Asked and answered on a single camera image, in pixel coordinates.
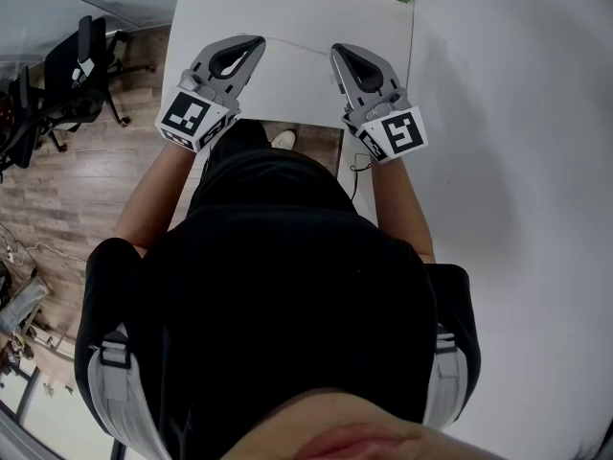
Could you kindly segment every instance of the white table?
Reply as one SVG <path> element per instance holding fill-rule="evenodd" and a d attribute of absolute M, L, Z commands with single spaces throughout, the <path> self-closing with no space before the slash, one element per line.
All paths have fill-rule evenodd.
<path fill-rule="evenodd" d="M 343 127 L 346 100 L 332 73 L 329 48 L 336 42 L 365 47 L 389 60 L 404 84 L 411 31 L 412 6 L 396 0 L 179 0 L 164 89 L 178 82 L 207 44 L 237 34 L 263 35 L 266 51 L 239 97 L 241 117 Z M 353 155 L 344 151 L 339 181 L 352 191 Z M 360 178 L 358 210 L 368 178 L 367 172 Z"/>

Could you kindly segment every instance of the white shoe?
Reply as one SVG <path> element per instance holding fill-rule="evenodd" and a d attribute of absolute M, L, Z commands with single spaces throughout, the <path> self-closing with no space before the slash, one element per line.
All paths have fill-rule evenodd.
<path fill-rule="evenodd" d="M 286 129 L 272 141 L 272 148 L 292 150 L 294 148 L 294 143 L 296 143 L 296 133 L 294 133 L 294 131 L 291 129 Z"/>

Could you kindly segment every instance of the black office chair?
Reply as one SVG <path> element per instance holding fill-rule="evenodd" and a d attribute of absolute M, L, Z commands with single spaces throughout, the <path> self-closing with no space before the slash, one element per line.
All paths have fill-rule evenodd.
<path fill-rule="evenodd" d="M 54 134 L 61 124 L 74 124 L 75 132 L 83 123 L 93 123 L 107 103 L 115 121 L 125 127 L 129 118 L 121 118 L 108 90 L 109 79 L 132 72 L 154 72 L 153 65 L 124 68 L 114 56 L 118 41 L 126 34 L 116 32 L 106 47 L 106 23 L 103 18 L 83 17 L 79 31 L 65 39 L 45 58 L 45 88 L 31 87 L 28 71 L 22 71 L 9 90 L 13 102 L 10 138 L 0 145 L 0 174 L 11 165 L 25 169 L 30 164 L 39 138 L 48 135 L 58 151 L 66 151 Z M 82 69 L 73 79 L 76 69 Z"/>
<path fill-rule="evenodd" d="M 12 98 L 9 95 L 10 87 L 10 80 L 0 79 L 0 145 L 4 145 L 11 137 Z"/>

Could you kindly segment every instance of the backpack strap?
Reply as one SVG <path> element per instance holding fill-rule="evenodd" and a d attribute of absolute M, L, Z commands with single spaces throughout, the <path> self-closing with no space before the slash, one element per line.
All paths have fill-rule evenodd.
<path fill-rule="evenodd" d="M 453 423 L 462 412 L 467 388 L 466 356 L 456 336 L 439 324 L 423 423 L 436 429 Z"/>
<path fill-rule="evenodd" d="M 104 337 L 87 376 L 92 402 L 109 433 L 147 460 L 171 460 L 149 412 L 124 324 Z"/>

